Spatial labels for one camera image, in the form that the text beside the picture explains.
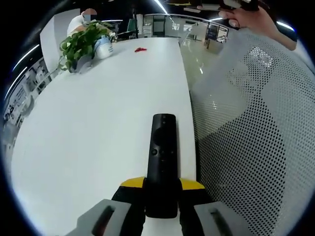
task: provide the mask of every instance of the remote control button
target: remote control button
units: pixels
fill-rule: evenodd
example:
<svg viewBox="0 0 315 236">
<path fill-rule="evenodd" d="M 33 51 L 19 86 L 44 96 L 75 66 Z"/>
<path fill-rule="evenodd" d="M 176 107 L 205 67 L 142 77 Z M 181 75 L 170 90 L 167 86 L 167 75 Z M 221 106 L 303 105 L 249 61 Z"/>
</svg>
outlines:
<svg viewBox="0 0 315 236">
<path fill-rule="evenodd" d="M 158 153 L 158 150 L 156 150 L 156 149 L 152 150 L 152 155 L 156 155 L 157 153 Z"/>
</svg>

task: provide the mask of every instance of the black remote control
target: black remote control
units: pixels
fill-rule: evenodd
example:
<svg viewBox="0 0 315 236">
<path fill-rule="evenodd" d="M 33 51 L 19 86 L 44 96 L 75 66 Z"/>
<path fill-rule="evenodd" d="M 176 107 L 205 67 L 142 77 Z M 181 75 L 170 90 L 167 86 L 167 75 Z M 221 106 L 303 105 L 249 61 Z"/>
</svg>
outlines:
<svg viewBox="0 0 315 236">
<path fill-rule="evenodd" d="M 154 115 L 144 185 L 148 217 L 177 216 L 178 181 L 176 117 L 171 114 Z"/>
</svg>

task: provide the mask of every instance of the red object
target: red object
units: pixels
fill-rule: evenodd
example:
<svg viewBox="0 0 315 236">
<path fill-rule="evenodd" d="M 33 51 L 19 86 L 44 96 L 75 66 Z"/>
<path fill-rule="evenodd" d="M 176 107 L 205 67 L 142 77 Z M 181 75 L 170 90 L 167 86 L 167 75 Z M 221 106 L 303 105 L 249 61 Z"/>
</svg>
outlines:
<svg viewBox="0 0 315 236">
<path fill-rule="evenodd" d="M 146 51 L 146 48 L 137 48 L 136 50 L 134 50 L 135 53 L 140 52 L 140 51 Z"/>
</svg>

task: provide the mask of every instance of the green leaves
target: green leaves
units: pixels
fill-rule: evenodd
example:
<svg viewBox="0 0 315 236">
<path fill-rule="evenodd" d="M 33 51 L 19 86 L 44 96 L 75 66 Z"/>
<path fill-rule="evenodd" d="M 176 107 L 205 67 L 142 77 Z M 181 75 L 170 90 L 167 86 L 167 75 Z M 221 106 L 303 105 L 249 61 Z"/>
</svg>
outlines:
<svg viewBox="0 0 315 236">
<path fill-rule="evenodd" d="M 110 30 L 104 26 L 111 27 L 106 22 L 92 22 L 85 31 L 74 33 L 72 36 L 67 37 L 60 44 L 60 50 L 66 58 L 66 63 L 61 69 L 67 68 L 70 70 L 75 66 L 77 61 L 84 55 L 91 55 L 94 57 L 94 46 L 97 40 L 102 35 L 108 36 Z"/>
</svg>

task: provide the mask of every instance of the white shirt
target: white shirt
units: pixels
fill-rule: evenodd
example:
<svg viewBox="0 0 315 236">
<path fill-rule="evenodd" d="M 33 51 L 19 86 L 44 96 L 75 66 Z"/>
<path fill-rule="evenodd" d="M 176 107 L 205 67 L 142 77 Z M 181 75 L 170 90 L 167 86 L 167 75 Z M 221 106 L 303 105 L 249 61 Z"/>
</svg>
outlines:
<svg viewBox="0 0 315 236">
<path fill-rule="evenodd" d="M 74 30 L 78 28 L 79 26 L 84 26 L 84 25 L 85 25 L 85 21 L 82 15 L 74 17 L 68 26 L 67 36 L 74 33 Z"/>
</svg>

